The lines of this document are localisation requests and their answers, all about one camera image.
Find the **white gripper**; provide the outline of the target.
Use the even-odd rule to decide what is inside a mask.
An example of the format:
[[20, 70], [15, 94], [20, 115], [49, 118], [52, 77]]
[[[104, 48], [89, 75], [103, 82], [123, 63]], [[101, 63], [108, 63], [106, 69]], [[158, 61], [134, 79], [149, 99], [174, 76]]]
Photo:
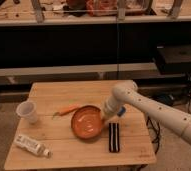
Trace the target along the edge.
[[109, 97], [102, 108], [102, 119], [107, 121], [118, 114], [121, 110], [122, 103], [119, 102], [115, 97]]

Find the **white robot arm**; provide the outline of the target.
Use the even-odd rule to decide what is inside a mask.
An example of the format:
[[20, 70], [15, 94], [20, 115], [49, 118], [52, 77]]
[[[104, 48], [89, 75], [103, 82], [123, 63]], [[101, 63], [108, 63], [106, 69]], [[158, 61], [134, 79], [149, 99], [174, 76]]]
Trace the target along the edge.
[[119, 82], [113, 86], [111, 95], [104, 102], [102, 118], [109, 120], [125, 104], [147, 114], [191, 145], [191, 114], [141, 95], [133, 80]]

